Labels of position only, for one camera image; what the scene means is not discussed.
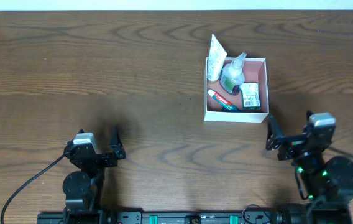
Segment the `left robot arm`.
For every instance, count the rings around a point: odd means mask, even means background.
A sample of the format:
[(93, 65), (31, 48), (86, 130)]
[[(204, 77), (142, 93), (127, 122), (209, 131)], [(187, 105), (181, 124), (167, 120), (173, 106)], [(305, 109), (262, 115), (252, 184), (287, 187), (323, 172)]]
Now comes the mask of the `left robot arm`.
[(116, 223), (115, 213), (101, 208), (100, 203), (105, 169), (116, 167), (119, 160), (126, 158), (117, 128), (112, 131), (109, 147), (111, 152), (97, 153), (94, 134), (82, 129), (67, 143), (64, 155), (79, 170), (63, 181), (63, 223)]

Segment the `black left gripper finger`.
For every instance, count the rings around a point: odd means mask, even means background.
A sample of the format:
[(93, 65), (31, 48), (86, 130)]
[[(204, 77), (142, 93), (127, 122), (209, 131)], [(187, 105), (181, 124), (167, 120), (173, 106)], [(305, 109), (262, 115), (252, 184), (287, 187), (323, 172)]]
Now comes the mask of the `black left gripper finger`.
[(112, 152), (114, 153), (117, 160), (126, 158), (126, 152), (119, 137), (119, 132), (116, 126), (113, 129), (109, 146), (112, 149)]
[(76, 136), (71, 140), (67, 142), (68, 146), (72, 145), (80, 145), (85, 143), (85, 132), (81, 129), (78, 131)]

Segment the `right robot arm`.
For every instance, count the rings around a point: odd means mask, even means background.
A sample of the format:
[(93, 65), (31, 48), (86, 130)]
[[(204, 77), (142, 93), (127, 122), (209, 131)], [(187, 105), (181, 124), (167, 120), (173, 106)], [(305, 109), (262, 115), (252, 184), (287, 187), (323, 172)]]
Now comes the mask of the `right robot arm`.
[(353, 161), (323, 152), (331, 147), (336, 119), (330, 113), (307, 111), (303, 132), (287, 136), (273, 116), (267, 118), (265, 148), (278, 150), (278, 160), (290, 160), (301, 199), (271, 212), (271, 223), (351, 223), (348, 204), (353, 200)]

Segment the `clear pump bottle purple liquid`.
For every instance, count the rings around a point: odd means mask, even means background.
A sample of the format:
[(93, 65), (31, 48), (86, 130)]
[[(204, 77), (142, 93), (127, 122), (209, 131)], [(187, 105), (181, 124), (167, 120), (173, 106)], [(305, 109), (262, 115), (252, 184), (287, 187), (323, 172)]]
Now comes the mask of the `clear pump bottle purple liquid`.
[(240, 85), (245, 82), (242, 68), (246, 56), (245, 52), (241, 53), (222, 69), (220, 84), (230, 95), (237, 95), (240, 92)]

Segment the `white Pantene lotion tube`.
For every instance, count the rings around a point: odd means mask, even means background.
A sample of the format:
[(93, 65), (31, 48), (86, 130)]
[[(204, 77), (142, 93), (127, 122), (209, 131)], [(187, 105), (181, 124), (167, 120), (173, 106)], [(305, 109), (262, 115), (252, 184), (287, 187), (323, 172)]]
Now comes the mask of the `white Pantene lotion tube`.
[(219, 79), (226, 56), (227, 52), (216, 36), (212, 34), (207, 60), (207, 79), (210, 82), (215, 82)]

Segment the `green white soap box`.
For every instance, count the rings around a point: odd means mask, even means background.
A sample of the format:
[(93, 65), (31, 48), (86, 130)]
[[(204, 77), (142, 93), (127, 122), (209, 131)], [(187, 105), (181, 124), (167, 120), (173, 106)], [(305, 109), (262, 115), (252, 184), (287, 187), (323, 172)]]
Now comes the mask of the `green white soap box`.
[(240, 85), (242, 106), (245, 110), (259, 110), (261, 108), (258, 83), (243, 83)]

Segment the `red teal Colgate toothpaste tube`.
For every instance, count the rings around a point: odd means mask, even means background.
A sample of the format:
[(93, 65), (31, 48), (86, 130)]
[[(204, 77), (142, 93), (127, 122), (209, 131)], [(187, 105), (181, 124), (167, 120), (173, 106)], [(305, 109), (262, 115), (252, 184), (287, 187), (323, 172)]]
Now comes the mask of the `red teal Colgate toothpaste tube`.
[(241, 112), (240, 109), (233, 105), (230, 101), (228, 101), (227, 99), (225, 99), (223, 96), (221, 96), (218, 92), (209, 89), (208, 90), (208, 95), (213, 98), (214, 100), (216, 100), (221, 106), (222, 109), (226, 112)]

